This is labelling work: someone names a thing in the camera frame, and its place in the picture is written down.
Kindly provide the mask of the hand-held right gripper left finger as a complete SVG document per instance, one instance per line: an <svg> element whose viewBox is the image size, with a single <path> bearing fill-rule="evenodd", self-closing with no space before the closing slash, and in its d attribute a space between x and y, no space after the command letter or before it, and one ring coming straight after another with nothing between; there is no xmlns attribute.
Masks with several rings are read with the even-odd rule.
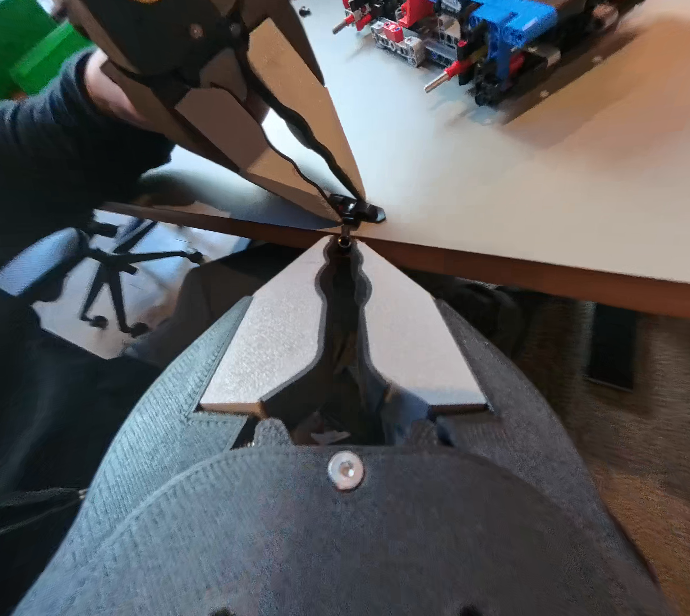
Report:
<svg viewBox="0 0 690 616"><path fill-rule="evenodd" d="M308 416L333 391L340 269L326 236L259 288L199 401L204 412Z"/></svg>

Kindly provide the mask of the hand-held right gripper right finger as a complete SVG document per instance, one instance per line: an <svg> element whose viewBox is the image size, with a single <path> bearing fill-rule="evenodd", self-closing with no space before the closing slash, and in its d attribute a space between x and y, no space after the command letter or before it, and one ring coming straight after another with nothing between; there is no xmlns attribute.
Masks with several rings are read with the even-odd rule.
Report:
<svg viewBox="0 0 690 616"><path fill-rule="evenodd" d="M434 297L363 242L353 245L359 373L376 414L459 414L487 399Z"/></svg>

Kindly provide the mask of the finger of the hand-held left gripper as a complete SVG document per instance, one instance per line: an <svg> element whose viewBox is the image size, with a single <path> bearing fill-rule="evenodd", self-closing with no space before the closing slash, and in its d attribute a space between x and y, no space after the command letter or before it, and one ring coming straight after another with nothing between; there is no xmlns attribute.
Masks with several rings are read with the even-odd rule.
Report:
<svg viewBox="0 0 690 616"><path fill-rule="evenodd" d="M273 149L261 126L230 92L193 88L175 110L234 163L242 178L318 217L341 221L326 194Z"/></svg>
<svg viewBox="0 0 690 616"><path fill-rule="evenodd" d="M270 17L248 34L244 76L251 90L322 158L350 195L365 201L358 163L328 88Z"/></svg>

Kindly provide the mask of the small black Lego piece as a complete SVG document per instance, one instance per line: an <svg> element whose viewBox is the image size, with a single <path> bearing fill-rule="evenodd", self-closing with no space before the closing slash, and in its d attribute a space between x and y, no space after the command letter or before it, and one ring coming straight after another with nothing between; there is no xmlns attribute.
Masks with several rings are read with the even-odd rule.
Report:
<svg viewBox="0 0 690 616"><path fill-rule="evenodd" d="M382 208L365 200L331 193L327 197L327 202L340 216L344 226L358 228L361 223L379 224L386 219Z"/></svg>

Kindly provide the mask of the person's left forearm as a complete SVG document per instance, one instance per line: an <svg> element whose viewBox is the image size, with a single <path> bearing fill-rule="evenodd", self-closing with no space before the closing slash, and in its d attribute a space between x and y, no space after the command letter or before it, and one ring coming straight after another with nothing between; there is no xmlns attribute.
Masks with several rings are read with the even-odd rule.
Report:
<svg viewBox="0 0 690 616"><path fill-rule="evenodd" d="M40 93L1 101L1 265L36 241L133 199L170 160L165 136L100 113L86 94L91 51L66 61Z"/></svg>

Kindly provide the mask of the person's left hand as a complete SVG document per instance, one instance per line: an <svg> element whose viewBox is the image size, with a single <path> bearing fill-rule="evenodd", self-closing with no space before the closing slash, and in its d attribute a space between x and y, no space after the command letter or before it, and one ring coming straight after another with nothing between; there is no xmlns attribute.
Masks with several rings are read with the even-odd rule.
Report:
<svg viewBox="0 0 690 616"><path fill-rule="evenodd" d="M140 115L124 91L104 73L107 62L106 53L96 48L91 51L83 69L83 86L94 107L110 118L163 136L165 133Z"/></svg>

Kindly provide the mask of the green plastic bin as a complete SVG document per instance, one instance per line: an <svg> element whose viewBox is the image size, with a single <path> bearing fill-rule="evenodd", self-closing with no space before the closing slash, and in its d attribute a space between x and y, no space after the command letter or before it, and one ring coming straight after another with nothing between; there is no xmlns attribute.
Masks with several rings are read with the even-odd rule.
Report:
<svg viewBox="0 0 690 616"><path fill-rule="evenodd" d="M10 78L16 86L15 94L39 93L57 76L69 58L93 46L69 22L56 26L10 68Z"/></svg>
<svg viewBox="0 0 690 616"><path fill-rule="evenodd" d="M17 89L10 70L55 23L37 0L1 0L1 99Z"/></svg>

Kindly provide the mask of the black office chair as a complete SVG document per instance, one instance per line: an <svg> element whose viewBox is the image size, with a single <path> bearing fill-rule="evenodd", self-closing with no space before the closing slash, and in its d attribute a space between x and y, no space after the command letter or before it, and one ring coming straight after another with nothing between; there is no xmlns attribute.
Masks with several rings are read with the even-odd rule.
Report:
<svg viewBox="0 0 690 616"><path fill-rule="evenodd" d="M156 226L157 221L135 218L120 233L117 225L91 219L82 229L73 227L51 233L6 262L1 268L1 291L31 305L54 302L60 297L69 273L84 260L94 260L98 264L97 271L83 301L79 319L97 329L108 327L105 316L89 314L101 290L108 287L119 331L138 338L148 332L149 327L141 322L128 323L121 276L137 274L138 264L150 261L184 258L195 265L205 262L203 254L196 249L132 252Z"/></svg>

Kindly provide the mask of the black rectangular object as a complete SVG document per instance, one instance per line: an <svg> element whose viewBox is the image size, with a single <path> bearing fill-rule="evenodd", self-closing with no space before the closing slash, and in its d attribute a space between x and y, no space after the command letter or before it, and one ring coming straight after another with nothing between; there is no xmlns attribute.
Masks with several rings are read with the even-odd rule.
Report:
<svg viewBox="0 0 690 616"><path fill-rule="evenodd" d="M638 313L595 303L584 378L590 383L632 393Z"/></svg>

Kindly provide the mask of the person's dark clothing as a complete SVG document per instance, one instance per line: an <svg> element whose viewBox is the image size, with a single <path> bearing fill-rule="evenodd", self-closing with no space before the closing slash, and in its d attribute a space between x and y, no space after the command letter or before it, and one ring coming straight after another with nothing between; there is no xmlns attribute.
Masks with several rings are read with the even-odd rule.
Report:
<svg viewBox="0 0 690 616"><path fill-rule="evenodd" d="M190 271L172 316L110 360L47 332L30 304L1 293L2 615L45 569L79 491L161 371L301 252L263 243Z"/></svg>

